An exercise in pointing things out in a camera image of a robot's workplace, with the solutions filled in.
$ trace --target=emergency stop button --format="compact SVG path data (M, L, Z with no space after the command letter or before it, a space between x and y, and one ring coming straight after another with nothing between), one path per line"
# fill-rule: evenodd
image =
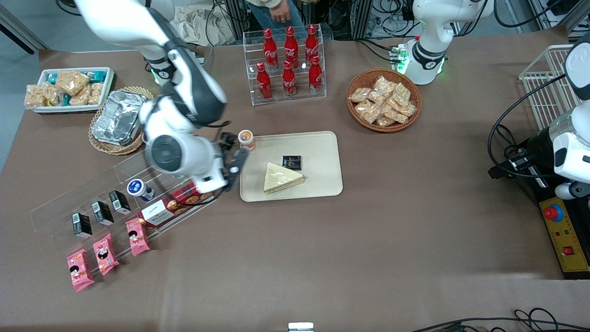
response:
M557 204L551 204L543 210L543 215L556 223L563 219L563 210Z

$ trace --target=pink snack package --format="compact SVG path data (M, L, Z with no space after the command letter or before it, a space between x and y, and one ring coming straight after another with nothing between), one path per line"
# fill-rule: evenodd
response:
M94 247L96 261L99 263L99 271L103 275L119 264L113 250L110 234L95 242L92 247Z
M74 286L76 292L94 283L92 272L88 269L88 255L86 255L86 250L82 249L68 257L68 267L70 268L72 286Z
M131 245L131 253L133 256L137 256L140 253L149 250L148 238L143 231L143 225L139 218L135 218L129 222L126 222L127 234L129 235L129 244Z

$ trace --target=jeans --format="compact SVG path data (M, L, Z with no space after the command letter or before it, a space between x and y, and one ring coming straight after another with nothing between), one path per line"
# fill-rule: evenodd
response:
M258 23L262 26L262 29L271 28L271 29L278 29L278 28L286 28L289 25L294 27L298 27L303 25L303 20L301 19L301 15L299 14L299 9L297 9L297 0L287 0L289 3L289 15L291 15L291 19L285 23L273 21L273 17L270 15L270 10L268 7L259 7L255 6L248 1L248 7L256 17Z

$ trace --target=beige tray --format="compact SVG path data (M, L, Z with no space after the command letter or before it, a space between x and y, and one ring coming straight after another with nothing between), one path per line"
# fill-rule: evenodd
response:
M240 196L244 201L289 200L336 196L342 192L342 173L336 134L331 131L300 134L256 136L254 150L240 175ZM283 163L284 155L300 155L301 171L306 179L296 185L272 194L265 194L266 165Z

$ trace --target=small jar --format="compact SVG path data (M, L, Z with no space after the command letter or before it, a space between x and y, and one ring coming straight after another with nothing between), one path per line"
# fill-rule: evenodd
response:
M139 197L144 201L151 201L156 191L148 187L142 180L134 179L127 185L127 192L133 197Z
M238 134L238 141L243 148L248 151L254 151L256 149L256 142L254 142L254 134L249 130L243 130Z

